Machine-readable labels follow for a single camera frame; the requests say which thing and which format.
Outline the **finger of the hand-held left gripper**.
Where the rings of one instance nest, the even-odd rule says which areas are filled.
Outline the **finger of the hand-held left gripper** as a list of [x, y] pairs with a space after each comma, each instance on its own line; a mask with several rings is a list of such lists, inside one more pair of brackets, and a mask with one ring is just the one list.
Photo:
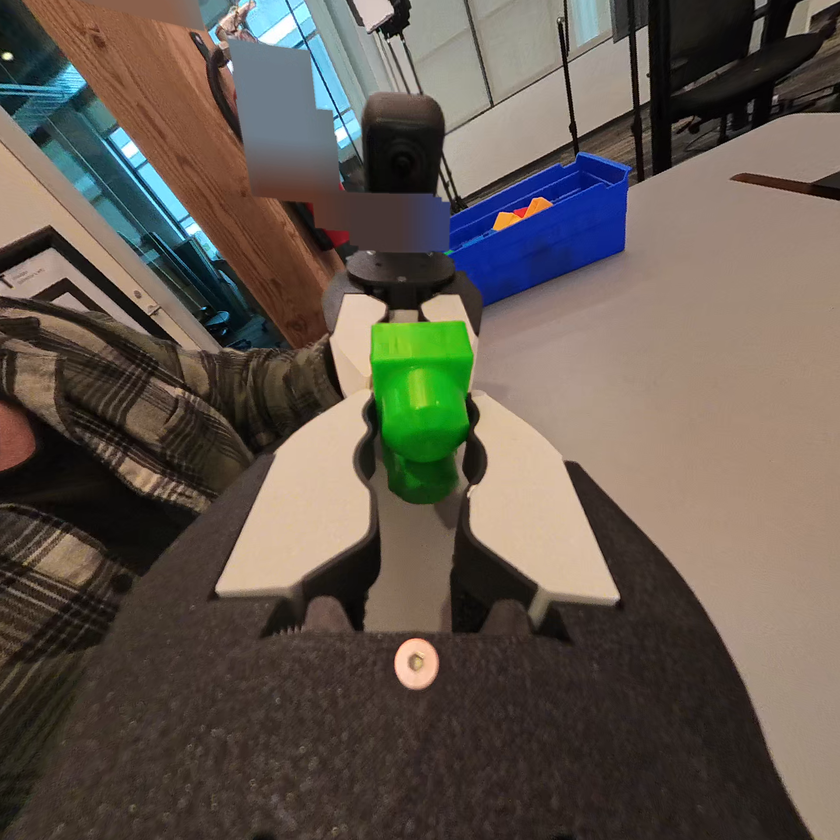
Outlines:
[[343, 296], [329, 345], [344, 398], [371, 389], [372, 330], [387, 321], [388, 315], [387, 305], [378, 298], [358, 293]]
[[471, 350], [474, 356], [477, 356], [480, 336], [480, 304], [478, 309], [473, 311], [467, 307], [460, 295], [441, 293], [422, 303], [419, 313], [422, 320], [427, 322], [463, 322], [469, 336]]

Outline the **black framed poster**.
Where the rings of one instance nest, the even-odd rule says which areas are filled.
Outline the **black framed poster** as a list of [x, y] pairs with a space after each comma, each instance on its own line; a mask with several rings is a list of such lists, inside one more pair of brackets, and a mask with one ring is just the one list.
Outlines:
[[109, 315], [156, 338], [170, 336], [53, 227], [1, 247], [1, 292], [74, 312]]

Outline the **tripod with white board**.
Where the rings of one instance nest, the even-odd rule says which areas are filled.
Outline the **tripod with white board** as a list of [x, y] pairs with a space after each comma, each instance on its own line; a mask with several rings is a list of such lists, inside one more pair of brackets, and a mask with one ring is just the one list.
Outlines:
[[[417, 95], [423, 95], [424, 90], [414, 65], [411, 50], [407, 44], [405, 30], [410, 25], [412, 3], [410, 1], [348, 1], [350, 11], [358, 26], [364, 28], [367, 34], [378, 34], [390, 51], [394, 67], [402, 80], [406, 92], [410, 91], [400, 60], [396, 56], [391, 41], [397, 38], [402, 44], [416, 87]], [[467, 209], [467, 204], [459, 194], [455, 185], [453, 173], [448, 165], [445, 154], [440, 155], [439, 179], [443, 184], [444, 193], [449, 200], [453, 214]]]

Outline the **green two-stud mega block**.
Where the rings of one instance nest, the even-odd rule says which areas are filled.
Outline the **green two-stud mega block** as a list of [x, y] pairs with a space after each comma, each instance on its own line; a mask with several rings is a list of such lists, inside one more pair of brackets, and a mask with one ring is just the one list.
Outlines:
[[466, 322], [379, 322], [371, 330], [372, 388], [389, 490], [433, 505], [458, 484], [475, 355]]

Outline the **black tripod stand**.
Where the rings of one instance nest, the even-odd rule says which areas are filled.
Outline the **black tripod stand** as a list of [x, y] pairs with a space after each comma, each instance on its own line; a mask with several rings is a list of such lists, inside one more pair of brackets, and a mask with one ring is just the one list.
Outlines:
[[575, 117], [574, 95], [571, 83], [571, 33], [570, 14], [568, 4], [563, 2], [563, 12], [556, 19], [558, 37], [560, 42], [561, 64], [563, 71], [563, 82], [566, 96], [566, 103], [569, 114], [569, 132], [572, 143], [572, 151], [577, 156], [581, 150], [578, 126]]
[[635, 152], [635, 169], [637, 174], [637, 183], [645, 180], [645, 165], [644, 165], [644, 137], [643, 137], [643, 117], [642, 117], [642, 103], [639, 90], [639, 73], [637, 61], [637, 21], [636, 21], [636, 6], [635, 1], [626, 1], [627, 12], [627, 41], [629, 54], [629, 67], [631, 76], [631, 92], [633, 103], [633, 122], [632, 134], [634, 141]]

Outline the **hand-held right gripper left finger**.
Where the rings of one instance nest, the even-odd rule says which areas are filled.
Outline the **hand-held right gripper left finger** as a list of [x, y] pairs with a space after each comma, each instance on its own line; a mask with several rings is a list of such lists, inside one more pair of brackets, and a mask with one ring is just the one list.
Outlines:
[[292, 617], [320, 596], [363, 611], [382, 567], [376, 431], [375, 399], [363, 389], [278, 447], [215, 584], [218, 598], [275, 598]]

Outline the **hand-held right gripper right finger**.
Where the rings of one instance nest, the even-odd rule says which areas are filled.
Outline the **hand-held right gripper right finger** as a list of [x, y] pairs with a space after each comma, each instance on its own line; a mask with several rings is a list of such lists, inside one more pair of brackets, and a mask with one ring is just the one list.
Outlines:
[[519, 602], [532, 624], [546, 624], [561, 604], [617, 607], [620, 592], [560, 452], [484, 392], [472, 392], [467, 408], [457, 586], [485, 608]]

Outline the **blue plastic bin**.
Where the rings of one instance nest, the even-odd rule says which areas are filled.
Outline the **blue plastic bin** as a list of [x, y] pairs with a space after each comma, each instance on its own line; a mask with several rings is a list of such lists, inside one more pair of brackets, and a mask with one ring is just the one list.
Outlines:
[[[630, 173], [628, 165], [581, 152], [452, 216], [448, 254], [487, 306], [617, 255], [626, 245]], [[553, 206], [491, 230], [499, 212], [535, 196]]]

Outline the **person's left forearm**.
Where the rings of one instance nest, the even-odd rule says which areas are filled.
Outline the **person's left forearm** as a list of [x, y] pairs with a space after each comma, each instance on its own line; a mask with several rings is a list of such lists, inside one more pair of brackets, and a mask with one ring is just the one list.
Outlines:
[[244, 468], [342, 400], [328, 334], [293, 351], [141, 347], [154, 364], [124, 429], [180, 466]]

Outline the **pile of colourful mega blocks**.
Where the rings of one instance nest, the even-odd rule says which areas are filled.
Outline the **pile of colourful mega blocks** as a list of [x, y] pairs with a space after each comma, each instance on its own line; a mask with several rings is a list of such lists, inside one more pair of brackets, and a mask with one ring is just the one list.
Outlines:
[[543, 196], [535, 196], [532, 198], [527, 206], [515, 208], [508, 212], [499, 212], [493, 222], [491, 230], [493, 232], [500, 232], [518, 224], [526, 218], [530, 218], [536, 214], [541, 213], [546, 209], [550, 209], [553, 203]]

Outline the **black office chair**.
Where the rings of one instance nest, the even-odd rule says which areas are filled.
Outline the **black office chair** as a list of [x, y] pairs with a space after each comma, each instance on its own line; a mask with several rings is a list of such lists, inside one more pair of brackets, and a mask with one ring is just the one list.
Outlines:
[[720, 120], [752, 103], [753, 128], [768, 122], [774, 89], [833, 36], [836, 20], [787, 35], [798, 2], [763, 3], [763, 33], [751, 51], [753, 1], [647, 3], [649, 121], [655, 175], [672, 165], [672, 126], [680, 120]]

